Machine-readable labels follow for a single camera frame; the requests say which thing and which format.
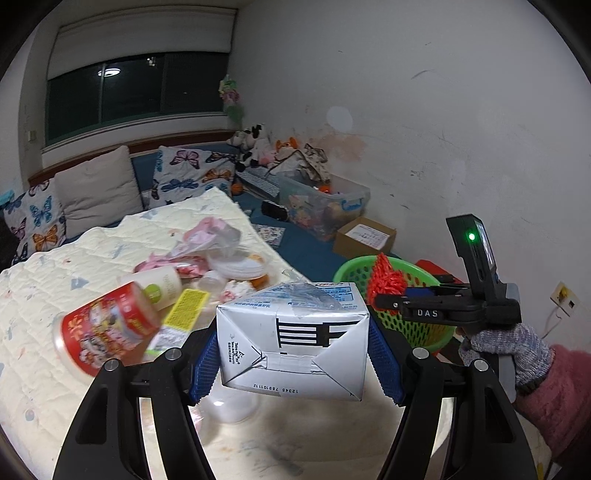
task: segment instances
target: orange toy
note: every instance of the orange toy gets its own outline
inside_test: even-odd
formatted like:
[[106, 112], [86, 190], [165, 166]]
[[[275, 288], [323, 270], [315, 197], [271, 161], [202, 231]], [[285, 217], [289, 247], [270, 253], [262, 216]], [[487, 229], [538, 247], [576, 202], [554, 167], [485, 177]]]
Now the orange toy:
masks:
[[279, 149], [282, 147], [291, 147], [297, 150], [299, 148], [298, 142], [294, 137], [290, 137], [287, 142], [282, 142], [281, 140], [277, 140], [275, 142], [275, 151], [279, 152]]
[[407, 287], [408, 283], [404, 279], [404, 273], [400, 270], [394, 270], [388, 257], [380, 253], [375, 259], [374, 268], [369, 279], [367, 302], [375, 308], [374, 300], [378, 293], [403, 295]]
[[244, 192], [244, 186], [240, 182], [236, 182], [231, 188], [232, 195], [241, 195]]

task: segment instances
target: window frame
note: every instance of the window frame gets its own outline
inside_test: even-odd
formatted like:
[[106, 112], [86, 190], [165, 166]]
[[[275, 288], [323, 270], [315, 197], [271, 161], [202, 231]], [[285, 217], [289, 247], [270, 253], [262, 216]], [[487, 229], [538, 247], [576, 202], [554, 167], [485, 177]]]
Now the window frame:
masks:
[[[51, 92], [51, 83], [52, 81], [54, 81], [55, 79], [49, 79], [47, 80], [47, 91], [46, 91], [46, 98], [45, 98], [45, 142], [43, 147], [44, 148], [48, 148], [48, 147], [55, 147], [58, 144], [61, 144], [67, 140], [72, 140], [75, 138], [78, 138], [80, 136], [87, 136], [87, 134], [96, 131], [97, 133], [99, 132], [103, 132], [105, 129], [109, 129], [112, 127], [117, 127], [117, 126], [122, 126], [124, 127], [127, 124], [137, 124], [138, 121], [141, 120], [148, 120], [148, 119], [162, 119], [162, 120], [166, 120], [166, 119], [171, 119], [171, 118], [179, 118], [179, 117], [185, 117], [185, 116], [190, 116], [190, 115], [196, 115], [196, 116], [206, 116], [206, 115], [224, 115], [223, 113], [223, 104], [222, 101], [220, 99], [220, 108], [219, 110], [211, 110], [211, 111], [200, 111], [200, 110], [190, 110], [190, 111], [185, 111], [185, 112], [176, 112], [176, 113], [169, 113], [166, 112], [167, 109], [167, 105], [166, 105], [166, 85], [167, 85], [167, 75], [168, 75], [168, 64], [169, 64], [169, 58], [171, 55], [174, 54], [217, 54], [219, 56], [223, 56], [225, 57], [225, 73], [224, 75], [228, 72], [228, 65], [229, 65], [229, 53], [225, 53], [225, 52], [207, 52], [207, 51], [167, 51], [167, 52], [155, 52], [155, 53], [147, 53], [147, 54], [141, 54], [141, 55], [134, 55], [134, 56], [128, 56], [128, 57], [121, 57], [121, 58], [117, 58], [117, 59], [112, 59], [112, 60], [107, 60], [107, 61], [103, 61], [100, 63], [96, 63], [96, 64], [91, 64], [88, 65], [86, 67], [83, 68], [90, 68], [90, 67], [96, 67], [97, 69], [99, 69], [102, 74], [100, 76], [100, 85], [99, 85], [99, 104], [98, 104], [98, 123], [97, 124], [93, 124], [93, 125], [88, 125], [86, 127], [81, 127], [77, 130], [74, 131], [70, 131], [68, 133], [62, 134], [62, 135], [58, 135], [56, 137], [50, 138], [50, 92]], [[162, 68], [162, 74], [161, 74], [161, 80], [160, 80], [160, 104], [159, 104], [159, 110], [158, 112], [147, 112], [147, 113], [140, 113], [140, 114], [136, 114], [136, 115], [130, 115], [130, 116], [125, 116], [125, 117], [119, 117], [119, 118], [114, 118], [114, 119], [110, 119], [108, 121], [104, 121], [103, 120], [103, 98], [104, 98], [104, 88], [105, 88], [105, 68], [107, 65], [111, 64], [111, 63], [118, 63], [118, 62], [125, 62], [125, 61], [130, 61], [130, 60], [136, 60], [136, 59], [141, 59], [141, 58], [146, 58], [146, 57], [151, 57], [151, 56], [162, 56], [163, 58], [163, 68]], [[70, 75], [73, 72], [76, 72], [77, 70], [73, 70], [72, 72], [67, 72], [64, 73], [63, 75]]]

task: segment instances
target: white carton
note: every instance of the white carton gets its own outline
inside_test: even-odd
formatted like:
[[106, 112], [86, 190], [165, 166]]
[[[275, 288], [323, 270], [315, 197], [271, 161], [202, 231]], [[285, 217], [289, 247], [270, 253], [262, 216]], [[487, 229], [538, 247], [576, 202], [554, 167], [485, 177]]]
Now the white carton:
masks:
[[289, 284], [217, 307], [222, 383], [277, 397], [361, 400], [369, 312], [355, 283], [314, 283], [338, 303], [294, 299]]

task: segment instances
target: gloved hand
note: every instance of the gloved hand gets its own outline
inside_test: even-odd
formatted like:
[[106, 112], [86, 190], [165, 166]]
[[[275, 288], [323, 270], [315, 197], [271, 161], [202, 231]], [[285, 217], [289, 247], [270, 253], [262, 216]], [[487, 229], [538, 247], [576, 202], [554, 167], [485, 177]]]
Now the gloved hand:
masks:
[[546, 378], [554, 351], [534, 328], [519, 323], [511, 330], [483, 330], [460, 345], [464, 365], [480, 358], [480, 352], [510, 354], [515, 360], [515, 385], [522, 394], [532, 392]]

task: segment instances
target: plastic storage box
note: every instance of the plastic storage box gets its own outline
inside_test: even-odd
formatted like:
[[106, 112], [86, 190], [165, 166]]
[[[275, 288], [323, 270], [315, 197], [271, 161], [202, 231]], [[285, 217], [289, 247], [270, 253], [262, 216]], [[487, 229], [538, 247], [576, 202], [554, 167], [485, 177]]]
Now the plastic storage box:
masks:
[[361, 215], [369, 201], [369, 188], [336, 175], [330, 176], [332, 194], [314, 189], [314, 182], [299, 171], [280, 173], [277, 179], [279, 201], [287, 207], [290, 221], [324, 242]]

